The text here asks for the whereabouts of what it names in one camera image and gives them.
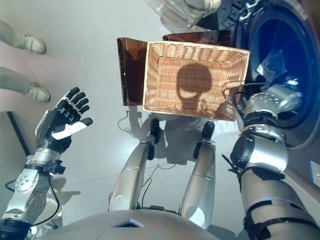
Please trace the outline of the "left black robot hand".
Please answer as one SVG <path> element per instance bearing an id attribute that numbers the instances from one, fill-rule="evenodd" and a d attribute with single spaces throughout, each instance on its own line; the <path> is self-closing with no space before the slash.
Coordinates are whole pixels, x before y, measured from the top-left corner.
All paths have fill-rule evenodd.
<path id="1" fill-rule="evenodd" d="M 72 142 L 72 135 L 93 124 L 90 117 L 82 118 L 90 109 L 89 99 L 78 87 L 69 90 L 52 110 L 47 110 L 38 123 L 36 147 L 59 154 L 65 152 Z"/>

